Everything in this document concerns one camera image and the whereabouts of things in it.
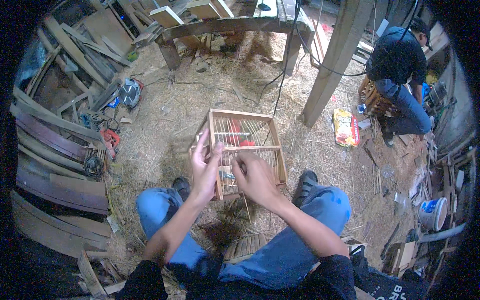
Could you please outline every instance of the hand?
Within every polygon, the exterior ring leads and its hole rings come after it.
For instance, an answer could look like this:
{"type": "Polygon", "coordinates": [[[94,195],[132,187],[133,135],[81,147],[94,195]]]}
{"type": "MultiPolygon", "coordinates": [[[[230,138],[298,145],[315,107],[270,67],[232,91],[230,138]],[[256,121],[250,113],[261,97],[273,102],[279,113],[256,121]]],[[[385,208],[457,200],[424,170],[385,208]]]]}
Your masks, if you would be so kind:
{"type": "Polygon", "coordinates": [[[233,161],[233,175],[239,191],[244,192],[255,203],[276,213],[276,209],[288,199],[276,188],[272,167],[260,157],[240,152],[233,161]]]}
{"type": "Polygon", "coordinates": [[[209,137],[208,129],[205,129],[197,143],[195,152],[192,154],[193,188],[192,195],[196,195],[202,208],[212,200],[215,195],[215,181],[218,175],[218,163],[222,156],[223,143],[217,143],[210,155],[204,148],[205,141],[209,137]]]}

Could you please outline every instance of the black t-shirt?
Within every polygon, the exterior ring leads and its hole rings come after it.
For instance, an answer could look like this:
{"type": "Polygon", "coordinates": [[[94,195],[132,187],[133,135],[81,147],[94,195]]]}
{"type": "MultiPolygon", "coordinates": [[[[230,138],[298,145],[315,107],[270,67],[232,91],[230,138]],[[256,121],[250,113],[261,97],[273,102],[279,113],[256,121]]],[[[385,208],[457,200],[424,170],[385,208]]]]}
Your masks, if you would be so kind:
{"type": "Polygon", "coordinates": [[[405,28],[388,28],[377,41],[367,63],[367,75],[372,81],[391,79],[395,84],[422,85],[427,76],[427,59],[420,43],[410,31],[400,42],[405,28]]]}
{"type": "MultiPolygon", "coordinates": [[[[142,261],[130,276],[117,299],[167,299],[161,268],[142,261]]],[[[187,299],[356,299],[353,267],[343,255],[321,259],[318,268],[297,288],[267,290],[245,281],[223,283],[198,292],[187,293],[187,299]]]]}

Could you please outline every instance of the left hand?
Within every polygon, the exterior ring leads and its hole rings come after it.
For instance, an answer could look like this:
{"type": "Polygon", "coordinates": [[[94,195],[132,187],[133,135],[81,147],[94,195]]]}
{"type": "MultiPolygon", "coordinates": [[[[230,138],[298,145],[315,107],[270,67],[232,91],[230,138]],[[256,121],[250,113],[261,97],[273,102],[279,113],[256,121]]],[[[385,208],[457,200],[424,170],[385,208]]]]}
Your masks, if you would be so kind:
{"type": "Polygon", "coordinates": [[[205,129],[197,143],[195,152],[192,154],[192,194],[197,196],[197,201],[202,205],[202,208],[205,207],[215,195],[214,186],[223,149],[223,143],[217,143],[213,153],[208,157],[209,153],[207,152],[207,148],[204,148],[204,144],[209,136],[208,129],[205,129]]]}

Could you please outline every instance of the black bag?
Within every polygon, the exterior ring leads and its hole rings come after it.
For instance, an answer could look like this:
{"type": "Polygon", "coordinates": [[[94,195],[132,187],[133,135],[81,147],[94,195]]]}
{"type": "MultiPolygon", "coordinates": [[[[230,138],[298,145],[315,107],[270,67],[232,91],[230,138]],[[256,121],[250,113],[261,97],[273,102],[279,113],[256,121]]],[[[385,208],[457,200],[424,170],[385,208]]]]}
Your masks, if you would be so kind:
{"type": "Polygon", "coordinates": [[[350,254],[355,286],[377,300],[419,300],[427,294],[428,283],[412,270],[407,270],[402,279],[391,277],[368,266],[365,246],[350,254]]]}

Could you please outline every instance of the paint bucket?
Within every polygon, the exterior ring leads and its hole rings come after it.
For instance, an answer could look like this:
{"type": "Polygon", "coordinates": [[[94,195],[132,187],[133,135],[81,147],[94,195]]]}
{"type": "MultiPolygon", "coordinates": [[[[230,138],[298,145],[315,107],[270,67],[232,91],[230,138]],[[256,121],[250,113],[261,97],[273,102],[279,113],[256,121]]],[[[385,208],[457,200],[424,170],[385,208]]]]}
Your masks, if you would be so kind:
{"type": "Polygon", "coordinates": [[[420,222],[427,229],[439,231],[447,217],[448,203],[446,198],[423,201],[420,205],[420,222]]]}

